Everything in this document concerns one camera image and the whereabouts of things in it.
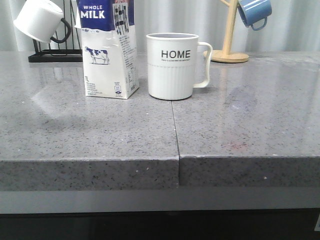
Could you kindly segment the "white HOME mug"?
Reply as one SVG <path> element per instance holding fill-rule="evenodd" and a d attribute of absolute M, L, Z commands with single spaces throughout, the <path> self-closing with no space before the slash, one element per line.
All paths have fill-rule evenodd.
<path fill-rule="evenodd" d="M 213 47 L 199 41 L 191 33 L 160 32 L 146 35 L 148 93 L 161 100 L 184 100 L 193 89 L 210 82 L 210 63 Z M 195 83 L 198 46 L 207 47 L 204 80 Z"/>

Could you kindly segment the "blue white milk carton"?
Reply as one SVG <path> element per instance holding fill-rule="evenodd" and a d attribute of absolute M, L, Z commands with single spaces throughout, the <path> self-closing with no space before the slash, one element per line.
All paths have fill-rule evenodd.
<path fill-rule="evenodd" d="M 135 2 L 79 0 L 85 95 L 128 99 L 140 86 Z"/>

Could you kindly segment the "wooden mug tree stand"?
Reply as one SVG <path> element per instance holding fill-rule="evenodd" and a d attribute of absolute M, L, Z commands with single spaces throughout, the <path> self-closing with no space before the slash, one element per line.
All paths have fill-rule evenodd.
<path fill-rule="evenodd" d="M 245 63 L 249 60 L 249 56 L 242 52 L 231 52 L 233 33 L 236 21 L 238 0 L 222 0 L 228 7 L 228 16 L 225 28 L 225 36 L 222 50 L 213 50 L 211 53 L 211 60 L 219 63 Z"/>

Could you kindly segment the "blue enamel mug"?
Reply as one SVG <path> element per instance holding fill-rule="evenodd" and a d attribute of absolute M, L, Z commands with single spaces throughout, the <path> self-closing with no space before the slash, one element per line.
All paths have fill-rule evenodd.
<path fill-rule="evenodd" d="M 243 24 L 254 31 L 262 30 L 268 21 L 268 16 L 272 14 L 272 5 L 270 0 L 239 0 L 238 12 Z M 256 22 L 264 20 L 260 27 L 254 27 Z"/>

